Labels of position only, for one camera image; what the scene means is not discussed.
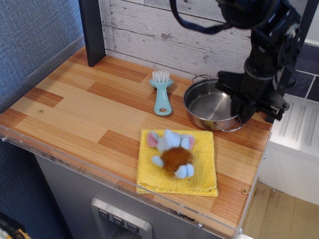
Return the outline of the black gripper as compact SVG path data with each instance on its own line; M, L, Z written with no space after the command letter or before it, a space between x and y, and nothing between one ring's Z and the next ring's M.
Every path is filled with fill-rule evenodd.
M255 78L245 73L220 71L215 87L231 98L231 113L238 115L243 124L255 112L264 112L281 120L289 109L289 103L280 96L273 86L273 79Z

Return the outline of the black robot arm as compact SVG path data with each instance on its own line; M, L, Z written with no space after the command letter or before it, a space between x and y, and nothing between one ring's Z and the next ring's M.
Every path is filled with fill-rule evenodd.
M255 112L280 120L289 104L275 90L284 67L292 69L301 51L301 16L287 0L220 0L231 27L251 30L244 73L218 72L216 87L230 95L231 114L246 123Z

